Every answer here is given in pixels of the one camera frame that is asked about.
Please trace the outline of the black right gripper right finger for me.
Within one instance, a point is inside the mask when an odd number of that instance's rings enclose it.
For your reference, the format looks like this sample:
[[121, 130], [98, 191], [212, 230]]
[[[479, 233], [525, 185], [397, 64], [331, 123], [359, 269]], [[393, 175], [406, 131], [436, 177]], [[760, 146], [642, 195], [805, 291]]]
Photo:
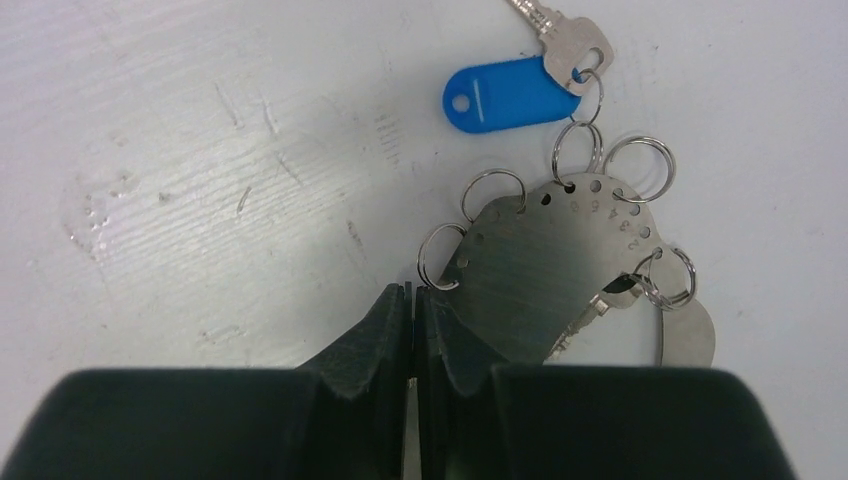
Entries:
[[511, 363], [445, 296], [415, 304], [429, 479], [791, 479], [760, 403], [720, 370]]

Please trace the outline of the blue plastic key tag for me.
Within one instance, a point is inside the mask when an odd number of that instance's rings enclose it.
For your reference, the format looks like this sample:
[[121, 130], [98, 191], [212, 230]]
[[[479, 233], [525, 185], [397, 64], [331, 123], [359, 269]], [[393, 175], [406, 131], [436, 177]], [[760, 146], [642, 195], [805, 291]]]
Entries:
[[463, 68], [447, 81], [442, 94], [447, 120], [469, 134], [562, 120], [580, 102], [550, 77], [541, 56]]

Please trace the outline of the silver key under plate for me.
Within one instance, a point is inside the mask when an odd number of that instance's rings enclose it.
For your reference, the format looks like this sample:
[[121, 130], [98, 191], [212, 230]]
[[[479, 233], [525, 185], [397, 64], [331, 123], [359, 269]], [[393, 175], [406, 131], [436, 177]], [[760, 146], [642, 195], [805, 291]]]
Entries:
[[606, 315], [611, 309], [625, 310], [636, 303], [644, 294], [629, 274], [623, 274], [594, 295], [580, 316], [558, 337], [548, 353], [546, 362], [557, 361], [568, 349], [574, 337], [597, 317]]

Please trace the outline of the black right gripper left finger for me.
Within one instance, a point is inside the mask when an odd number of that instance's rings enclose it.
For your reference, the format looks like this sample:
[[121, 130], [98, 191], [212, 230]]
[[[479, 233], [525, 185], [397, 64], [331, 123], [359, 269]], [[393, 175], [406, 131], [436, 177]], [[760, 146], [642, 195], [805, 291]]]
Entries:
[[396, 479], [405, 289], [294, 369], [92, 369], [42, 400], [5, 479]]

